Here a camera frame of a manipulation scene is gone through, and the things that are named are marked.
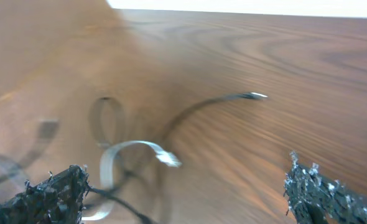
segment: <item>white background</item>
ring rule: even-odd
[[[116,9],[367,17],[367,0],[107,0]]]

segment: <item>wooden table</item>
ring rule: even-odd
[[[100,186],[103,151],[88,113],[101,96],[115,97],[124,111],[116,118],[105,110],[105,132],[117,122],[123,139],[146,140],[196,102],[256,91],[269,99],[191,115],[166,148],[183,166],[153,160],[147,186],[133,179],[122,197],[159,223],[295,223],[282,196],[293,150],[301,163],[316,162],[367,195],[367,19],[37,4],[46,3],[8,14],[0,3],[10,15],[0,20],[0,154],[18,161],[39,119],[60,121],[27,169],[33,182],[88,164],[90,183]],[[145,150],[125,152],[128,166]],[[0,201],[14,192],[0,185]],[[116,206],[101,223],[116,222],[133,218]]]

